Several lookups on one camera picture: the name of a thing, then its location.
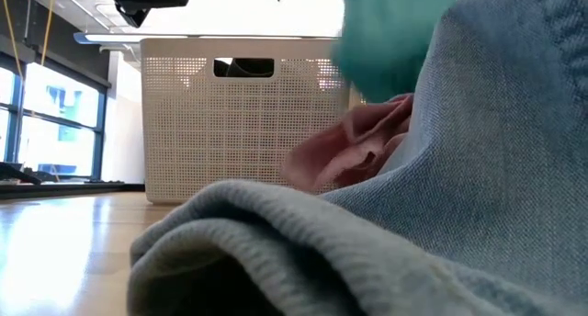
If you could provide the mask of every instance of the white wall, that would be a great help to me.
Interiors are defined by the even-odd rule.
[[[141,73],[110,53],[102,179],[144,183]]]

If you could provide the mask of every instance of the perforated basket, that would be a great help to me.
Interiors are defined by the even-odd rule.
[[[331,39],[143,40],[147,198],[182,202],[227,178],[284,185],[287,152],[348,107],[331,46]],[[274,74],[216,77],[215,58],[274,59]]]

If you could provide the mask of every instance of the ceiling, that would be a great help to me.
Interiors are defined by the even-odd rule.
[[[186,7],[152,10],[141,28],[127,25],[112,0],[55,0],[53,10],[88,33],[331,37],[343,20],[343,0],[190,0]],[[133,51],[125,60],[139,68],[139,45],[126,49]]]

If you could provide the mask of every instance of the wooden floor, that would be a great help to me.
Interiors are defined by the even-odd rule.
[[[172,208],[143,193],[0,203],[0,315],[125,315],[130,243]]]

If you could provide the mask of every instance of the clothing pile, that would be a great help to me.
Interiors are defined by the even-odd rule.
[[[132,245],[129,314],[588,315],[588,0],[456,0],[429,40],[413,90],[347,75],[370,102],[413,96],[326,131],[350,151],[325,149],[300,186],[348,158],[375,176],[318,197],[205,188]]]

